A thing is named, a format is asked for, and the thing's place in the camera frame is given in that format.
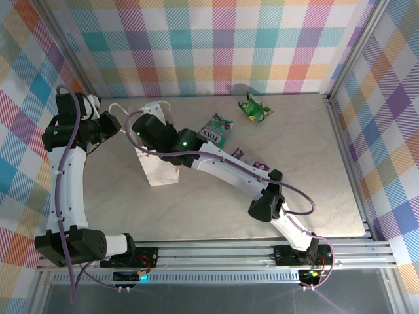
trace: marble surface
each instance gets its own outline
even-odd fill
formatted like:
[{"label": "marble surface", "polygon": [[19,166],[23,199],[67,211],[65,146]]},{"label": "marble surface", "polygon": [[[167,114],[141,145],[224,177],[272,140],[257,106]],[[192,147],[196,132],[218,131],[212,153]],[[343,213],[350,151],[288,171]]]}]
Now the marble surface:
[{"label": "marble surface", "polygon": [[[234,121],[224,151],[237,147],[253,153],[283,181],[313,198],[317,211],[301,222],[322,236],[364,234],[361,217],[346,176],[329,117],[320,95],[261,96],[274,109],[256,124],[238,108],[245,97],[173,97],[170,102],[178,130],[200,128],[219,113]],[[104,99],[124,108],[154,99]],[[122,122],[118,108],[113,113]],[[284,189],[294,211],[310,205]],[[84,204],[90,228],[106,234],[130,232],[136,241],[278,237],[270,224],[251,218],[251,200],[216,177],[181,168],[179,183],[150,187],[134,148],[123,133],[110,138],[86,161]]]}]

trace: floor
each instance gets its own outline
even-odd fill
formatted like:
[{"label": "floor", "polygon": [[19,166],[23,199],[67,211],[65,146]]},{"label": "floor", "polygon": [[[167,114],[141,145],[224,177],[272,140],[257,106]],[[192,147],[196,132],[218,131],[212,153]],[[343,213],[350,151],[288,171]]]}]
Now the floor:
[{"label": "floor", "polygon": [[[361,217],[344,169],[329,117],[320,95],[261,96],[274,113],[259,124],[238,108],[244,97],[173,97],[178,130],[198,131],[215,113],[234,121],[223,150],[237,147],[258,156],[283,181],[306,192],[317,210],[301,222],[323,236],[364,234]],[[153,101],[104,99],[102,110],[117,101],[124,108]],[[124,113],[112,112],[121,122]],[[309,204],[288,190],[294,211]],[[84,204],[89,227],[106,234],[130,232],[136,241],[278,237],[270,225],[247,214],[251,200],[233,186],[186,167],[179,183],[150,187],[134,148],[118,133],[91,154],[84,171]]]}]

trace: colorful plaid backdrop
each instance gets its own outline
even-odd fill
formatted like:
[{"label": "colorful plaid backdrop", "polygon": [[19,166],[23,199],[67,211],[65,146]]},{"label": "colorful plaid backdrop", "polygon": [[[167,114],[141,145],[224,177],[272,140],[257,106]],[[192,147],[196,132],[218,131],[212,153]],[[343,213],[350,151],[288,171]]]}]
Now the colorful plaid backdrop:
[{"label": "colorful plaid backdrop", "polygon": [[48,0],[113,97],[324,92],[374,2]]},{"label": "colorful plaid backdrop", "polygon": [[338,95],[374,226],[419,313],[419,1],[393,0]]},{"label": "colorful plaid backdrop", "polygon": [[45,231],[50,172],[41,135],[55,86],[81,90],[29,0],[0,9],[0,313],[21,313]]}]

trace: green snack bag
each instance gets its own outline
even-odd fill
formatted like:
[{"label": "green snack bag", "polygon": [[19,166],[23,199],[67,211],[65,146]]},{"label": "green snack bag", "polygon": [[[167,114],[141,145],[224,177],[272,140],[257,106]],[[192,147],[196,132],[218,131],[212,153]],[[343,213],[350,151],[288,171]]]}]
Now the green snack bag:
[{"label": "green snack bag", "polygon": [[199,134],[214,144],[223,147],[231,127],[233,127],[233,121],[224,120],[222,116],[216,113],[200,130]]},{"label": "green snack bag", "polygon": [[255,96],[246,93],[247,103],[238,103],[238,106],[243,110],[244,113],[249,117],[253,122],[260,122],[266,116],[273,113],[274,111],[266,106],[266,103],[257,101]]}]

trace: snack bag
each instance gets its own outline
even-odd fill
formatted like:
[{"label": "snack bag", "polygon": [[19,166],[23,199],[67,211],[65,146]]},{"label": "snack bag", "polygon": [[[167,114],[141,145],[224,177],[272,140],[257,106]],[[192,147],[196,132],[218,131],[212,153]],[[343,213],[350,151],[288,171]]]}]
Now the snack bag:
[{"label": "snack bag", "polygon": [[258,162],[254,157],[242,151],[240,147],[238,147],[236,151],[232,153],[231,156],[235,157],[236,159],[239,159],[239,161],[244,162],[245,164],[252,166],[254,168],[265,170],[265,171],[269,170],[268,165]]},{"label": "snack bag", "polygon": [[244,113],[249,117],[250,120],[253,122],[260,122],[265,119],[266,116],[273,113],[274,111],[266,106],[265,103],[261,101],[257,101],[255,96],[246,93],[247,102],[246,103],[238,103],[238,106],[243,110]]},{"label": "snack bag", "polygon": [[199,133],[214,144],[223,147],[231,127],[233,127],[233,121],[224,120],[222,116],[215,113]]}]

